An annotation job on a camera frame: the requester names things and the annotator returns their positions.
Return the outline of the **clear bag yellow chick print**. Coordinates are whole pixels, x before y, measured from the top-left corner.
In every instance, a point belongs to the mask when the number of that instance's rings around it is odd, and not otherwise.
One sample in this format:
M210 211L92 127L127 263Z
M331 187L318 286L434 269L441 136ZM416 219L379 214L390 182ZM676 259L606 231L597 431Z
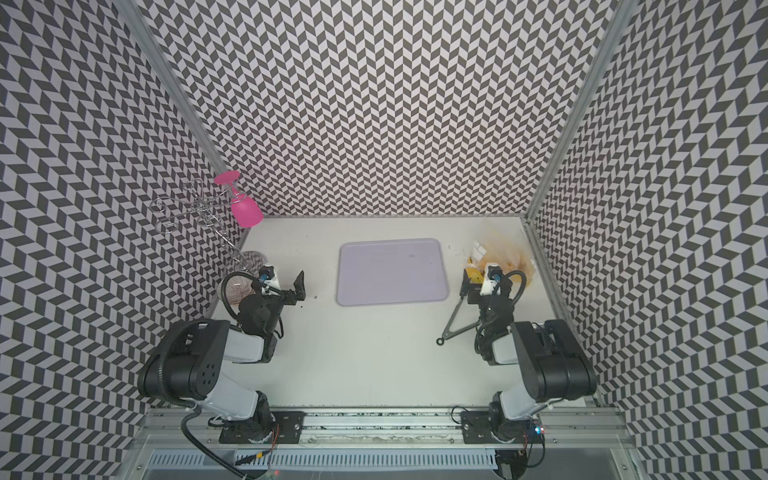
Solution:
M464 268L476 268L484 273L488 264L502 265L504 260L500 254L491 247L486 247L475 240L470 248L467 263Z

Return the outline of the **clear resealable bag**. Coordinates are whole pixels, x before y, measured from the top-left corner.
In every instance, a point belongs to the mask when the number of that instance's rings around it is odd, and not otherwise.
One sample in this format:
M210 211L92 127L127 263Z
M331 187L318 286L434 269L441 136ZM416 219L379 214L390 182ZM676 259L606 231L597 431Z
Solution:
M525 237L517 236L508 246L512 270L520 270L526 276L526 285L530 286L536 278L536 265L533 252Z

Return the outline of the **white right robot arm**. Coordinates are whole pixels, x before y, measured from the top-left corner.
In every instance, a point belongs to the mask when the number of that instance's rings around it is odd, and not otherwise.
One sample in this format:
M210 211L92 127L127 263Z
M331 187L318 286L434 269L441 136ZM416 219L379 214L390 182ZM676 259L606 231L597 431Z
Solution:
M598 386L592 362L566 321L515 319L526 285L521 270L505 272L498 264L488 264L484 271L467 267L454 309L465 304L478 307L478 320L460 331L474 332L474 351L483 361L519 369L519 383L496 393L489 404L493 426L527 420L555 403L592 396Z

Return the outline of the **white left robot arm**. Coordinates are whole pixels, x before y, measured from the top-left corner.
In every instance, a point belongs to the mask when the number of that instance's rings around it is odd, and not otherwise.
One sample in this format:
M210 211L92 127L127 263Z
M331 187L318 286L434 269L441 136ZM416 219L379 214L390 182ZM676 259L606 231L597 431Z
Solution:
M228 320L172 324L138 374L141 395L211 412L226 422L273 423L264 393L222 372L226 362L266 364L284 336L282 311L306 300L305 273L282 289L272 265L256 274L235 271L220 284Z

